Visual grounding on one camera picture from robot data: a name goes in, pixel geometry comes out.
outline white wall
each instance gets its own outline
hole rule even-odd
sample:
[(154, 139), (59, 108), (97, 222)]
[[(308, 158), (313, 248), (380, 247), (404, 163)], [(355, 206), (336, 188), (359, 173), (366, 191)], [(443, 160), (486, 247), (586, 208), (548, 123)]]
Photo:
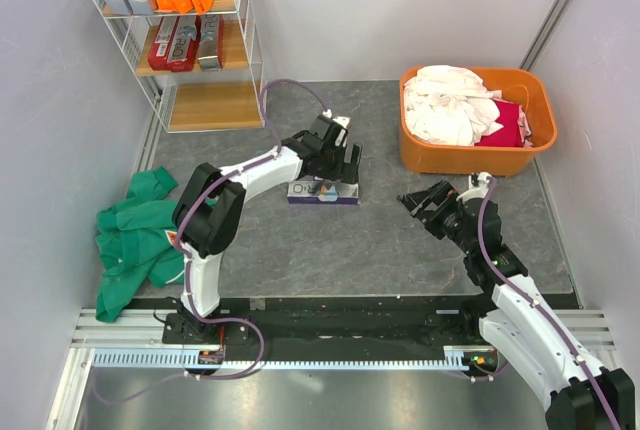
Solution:
[(150, 108), (91, 0), (0, 5), (0, 428), (35, 430)]
[(398, 79), (414, 65), (518, 67), (554, 0), (254, 0), (269, 78)]
[(639, 0), (574, 0), (534, 67), (558, 141), (541, 163), (580, 295), (640, 382)]

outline green cloth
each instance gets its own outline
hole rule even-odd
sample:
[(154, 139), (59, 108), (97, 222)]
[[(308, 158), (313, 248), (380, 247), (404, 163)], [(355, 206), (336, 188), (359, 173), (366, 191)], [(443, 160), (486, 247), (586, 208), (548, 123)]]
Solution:
[(136, 173), (127, 198), (96, 217), (102, 274), (96, 318), (113, 322), (148, 277), (153, 285), (184, 282), (184, 261), (171, 246), (176, 202), (162, 200), (177, 186), (164, 168)]

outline red cloth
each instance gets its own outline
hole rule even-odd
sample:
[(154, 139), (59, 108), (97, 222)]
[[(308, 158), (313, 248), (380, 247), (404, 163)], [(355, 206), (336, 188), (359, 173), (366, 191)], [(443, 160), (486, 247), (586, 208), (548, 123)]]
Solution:
[(522, 135), (518, 126), (520, 116), (520, 105), (517, 103), (505, 102), (504, 100), (493, 100), (500, 110), (500, 116), (496, 122), (502, 124), (503, 128), (497, 132), (482, 137), (477, 147), (522, 147)]

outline metal floor plate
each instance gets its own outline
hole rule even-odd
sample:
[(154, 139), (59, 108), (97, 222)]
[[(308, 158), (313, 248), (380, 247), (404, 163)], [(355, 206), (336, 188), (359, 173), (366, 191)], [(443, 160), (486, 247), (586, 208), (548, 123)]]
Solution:
[[(119, 398), (175, 370), (92, 372), (105, 397)], [(513, 371), (475, 384), (436, 372), (259, 372), (178, 379), (124, 405), (93, 397), (85, 405), (91, 430), (546, 430), (540, 403)]]

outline wooden shelf board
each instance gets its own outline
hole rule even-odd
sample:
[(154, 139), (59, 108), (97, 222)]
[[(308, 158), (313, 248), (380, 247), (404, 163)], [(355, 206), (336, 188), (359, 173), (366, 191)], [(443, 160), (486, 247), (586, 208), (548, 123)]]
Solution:
[[(136, 75), (138, 77), (157, 77), (159, 75), (169, 75), (172, 73), (169, 70), (155, 71), (149, 66), (149, 51), (153, 44), (153, 39), (156, 36), (158, 27), (149, 28), (147, 33), (147, 39), (144, 42), (144, 48), (140, 55), (140, 61), (138, 62), (138, 68), (136, 68)], [(247, 61), (247, 54), (244, 49), (244, 42), (242, 40), (242, 31), (240, 30), (240, 24), (238, 20), (225, 20), (224, 29), (222, 30), (222, 70), (238, 70), (247, 68), (249, 62)], [(193, 66), (192, 73), (200, 73), (203, 70), (198, 65), (198, 62)]]
[[(236, 11), (236, 5), (233, 0), (213, 0), (213, 5), (211, 6), (211, 10), (208, 13), (232, 13)], [(188, 14), (196, 13), (195, 10), (188, 12)], [(177, 12), (167, 13), (167, 12), (155, 12), (153, 15), (119, 15), (111, 13), (111, 9), (107, 5), (102, 10), (102, 15), (105, 18), (115, 18), (115, 17), (164, 17), (167, 15), (180, 15)]]
[(260, 127), (262, 120), (251, 82), (178, 87), (170, 132)]

